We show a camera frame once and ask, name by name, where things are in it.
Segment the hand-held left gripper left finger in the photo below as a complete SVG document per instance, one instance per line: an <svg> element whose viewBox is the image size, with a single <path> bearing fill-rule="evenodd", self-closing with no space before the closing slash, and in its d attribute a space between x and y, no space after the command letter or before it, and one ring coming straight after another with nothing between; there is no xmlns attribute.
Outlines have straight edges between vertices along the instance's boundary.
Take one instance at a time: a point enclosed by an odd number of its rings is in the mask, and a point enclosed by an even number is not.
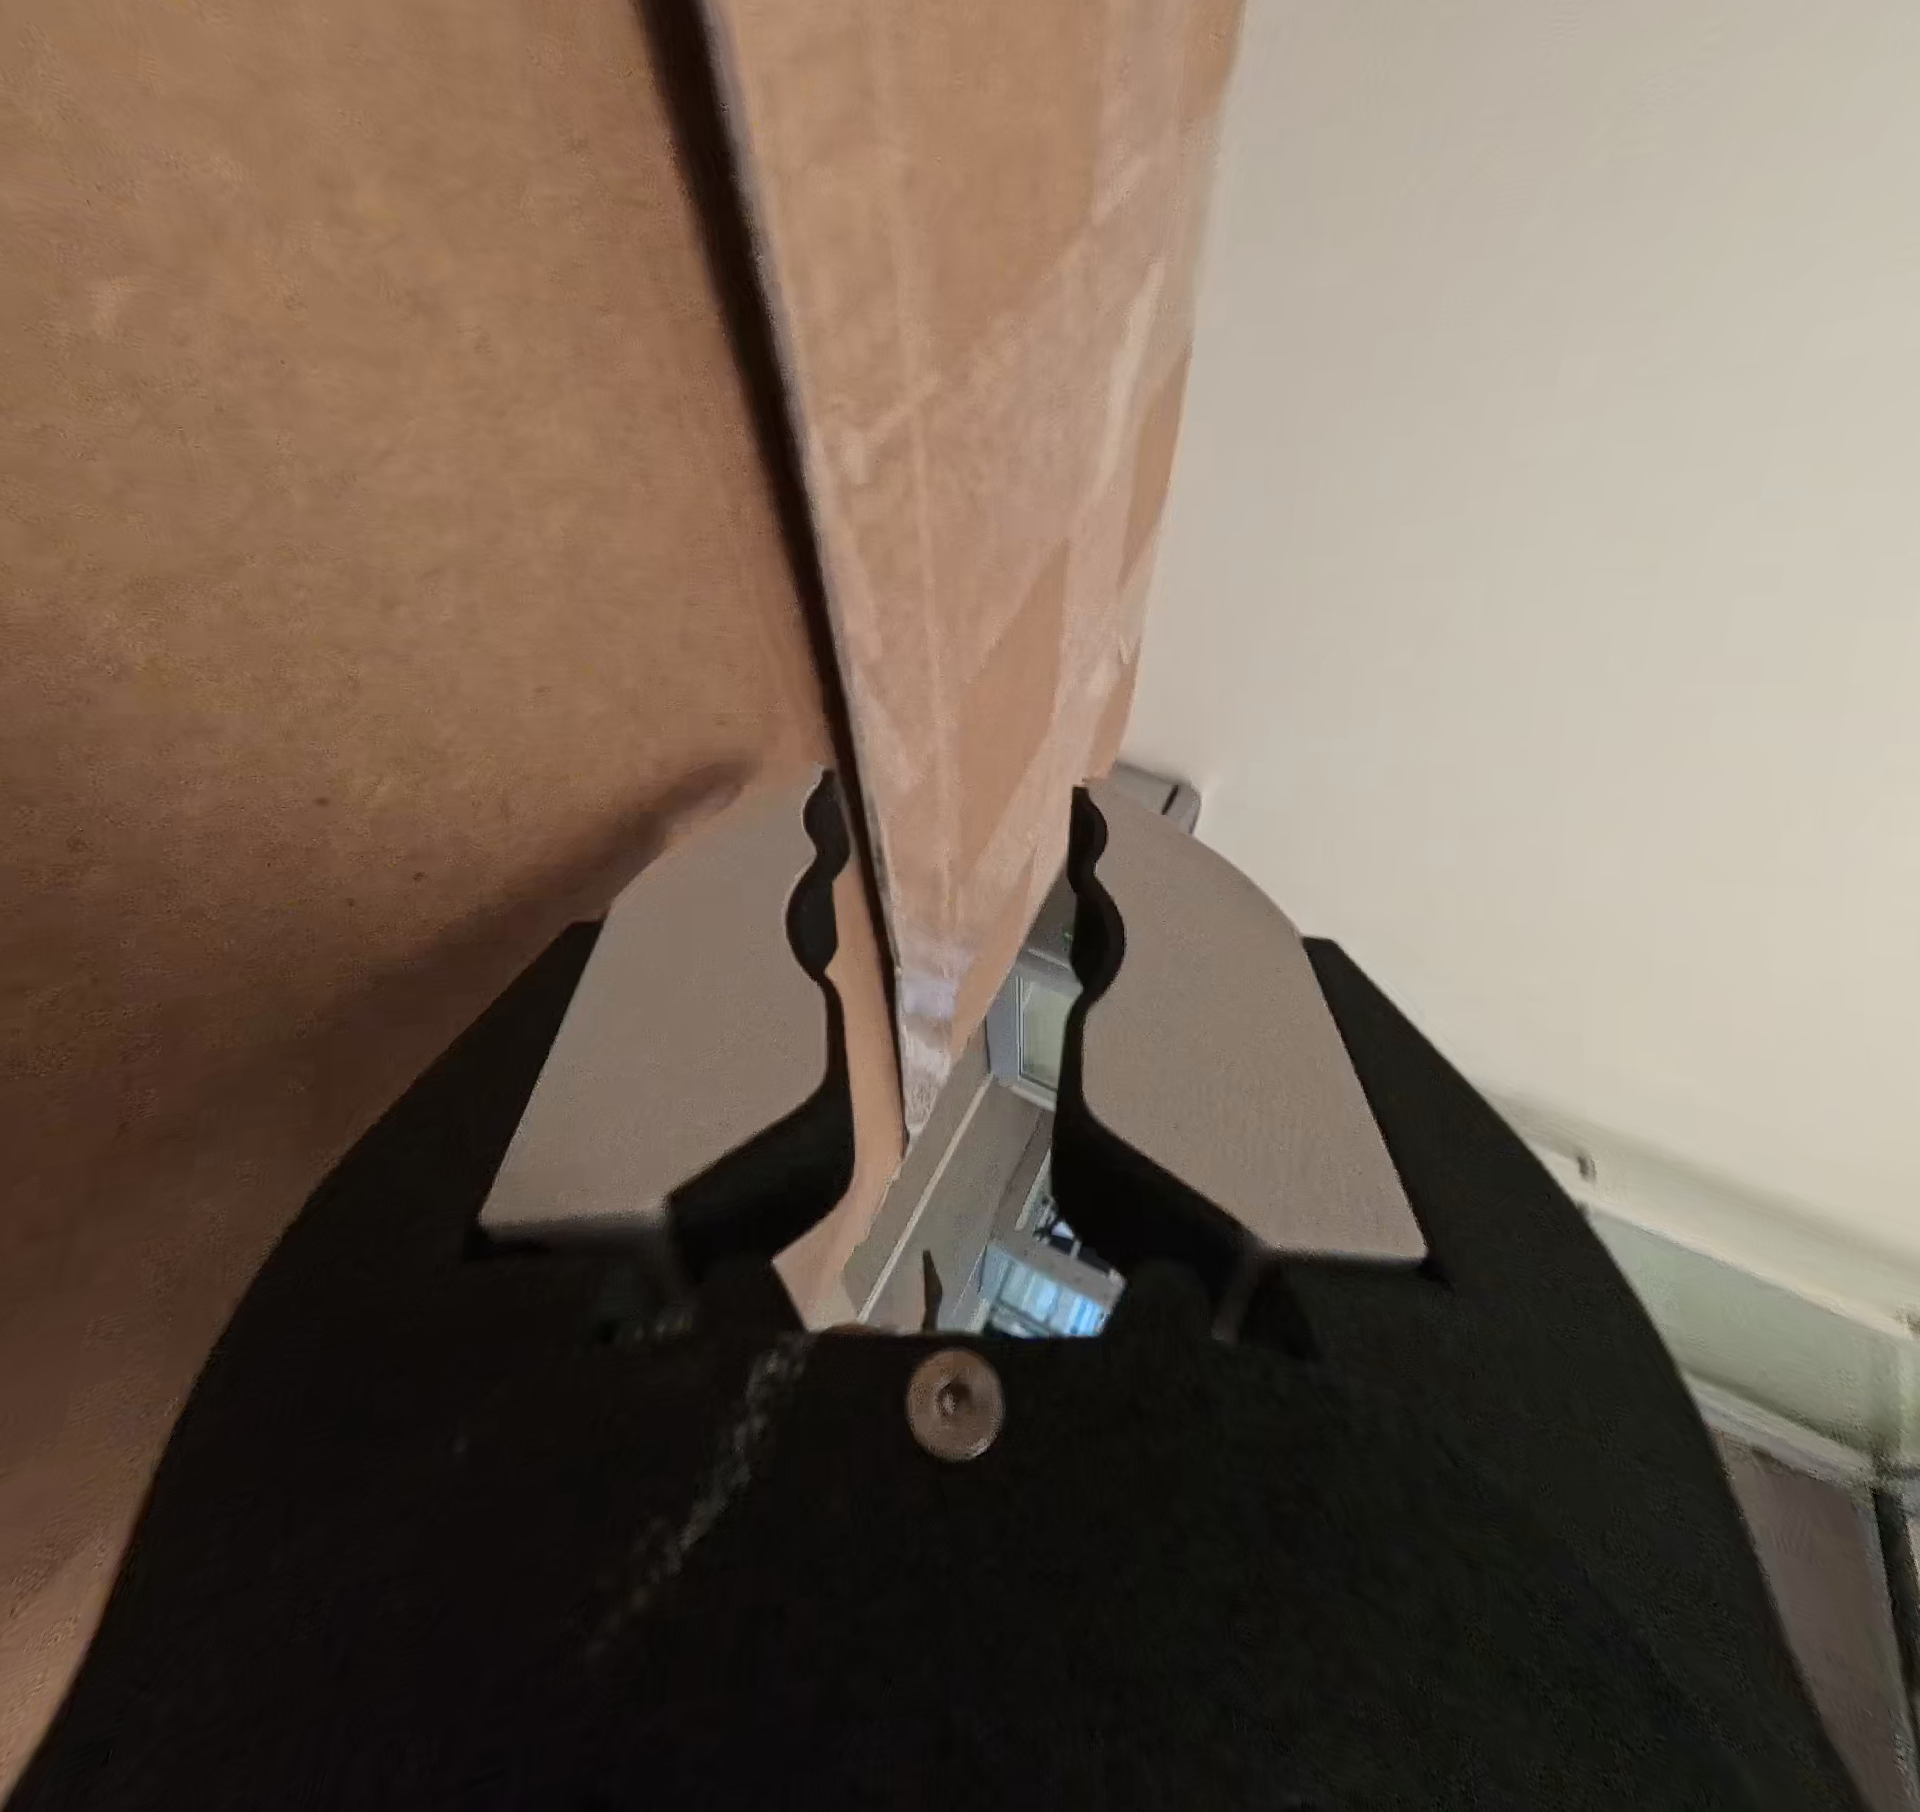
<svg viewBox="0 0 1920 1812"><path fill-rule="evenodd" d="M613 899L481 1201L495 1243L778 1258L829 1220L855 1172L849 858L840 782L805 769Z"/></svg>

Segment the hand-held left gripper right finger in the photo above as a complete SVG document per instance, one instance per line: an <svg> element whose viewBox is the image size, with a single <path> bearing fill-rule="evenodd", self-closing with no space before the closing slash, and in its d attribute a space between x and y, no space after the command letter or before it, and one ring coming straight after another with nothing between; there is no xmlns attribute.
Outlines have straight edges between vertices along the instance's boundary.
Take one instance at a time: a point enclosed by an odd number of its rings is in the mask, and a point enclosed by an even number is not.
<svg viewBox="0 0 1920 1812"><path fill-rule="evenodd" d="M1120 1274L1414 1273L1427 1238L1293 918L1118 785L1072 800L1053 1194Z"/></svg>

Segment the large brown cardboard box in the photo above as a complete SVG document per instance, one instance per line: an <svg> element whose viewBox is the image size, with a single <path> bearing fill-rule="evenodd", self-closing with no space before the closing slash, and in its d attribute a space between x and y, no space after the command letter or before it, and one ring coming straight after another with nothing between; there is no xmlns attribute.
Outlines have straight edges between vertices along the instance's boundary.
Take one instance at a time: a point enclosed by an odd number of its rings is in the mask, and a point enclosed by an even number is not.
<svg viewBox="0 0 1920 1812"><path fill-rule="evenodd" d="M4 1786L274 1239L836 763L840 1277L1113 766L1246 0L4 0Z"/></svg>

